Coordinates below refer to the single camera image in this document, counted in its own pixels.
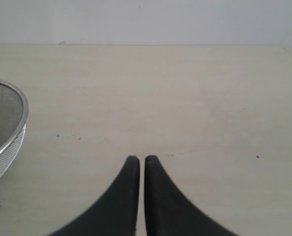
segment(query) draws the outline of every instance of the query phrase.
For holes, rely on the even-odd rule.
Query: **strainer rim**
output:
[[[13,143],[13,141],[17,138],[17,136],[20,134],[20,132],[24,128],[26,121],[27,121],[27,118],[28,118],[29,105],[28,105],[28,101],[27,101],[25,94],[18,87],[16,87],[15,85],[13,85],[9,82],[3,81],[3,80],[0,80],[0,85],[8,87],[9,89],[16,92],[19,95],[19,97],[23,103],[22,117],[21,117],[15,131],[13,132],[13,134],[7,139],[6,142],[4,142],[0,146],[0,155],[1,155]]]

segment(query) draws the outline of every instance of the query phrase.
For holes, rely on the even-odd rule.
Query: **white table surface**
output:
[[[235,233],[292,235],[292,48],[0,45],[0,79],[30,105],[0,236],[58,229],[148,154]],[[142,182],[138,236],[143,207]]]

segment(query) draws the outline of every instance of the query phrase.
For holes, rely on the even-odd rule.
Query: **mesh strainer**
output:
[[[12,84],[0,81],[0,177],[22,145],[27,116],[25,95]]]

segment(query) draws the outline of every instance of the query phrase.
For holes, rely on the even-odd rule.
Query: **table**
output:
[[[292,235],[292,48],[0,45],[0,79],[29,101],[0,235],[49,234],[149,154],[235,233]],[[143,207],[141,182],[139,236]]]

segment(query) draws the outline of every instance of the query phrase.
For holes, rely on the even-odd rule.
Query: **black rubber tip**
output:
[[[181,193],[157,156],[146,158],[144,194],[148,236],[235,236]]]
[[[140,186],[140,161],[129,156],[107,191],[86,212],[51,236],[133,236]]]

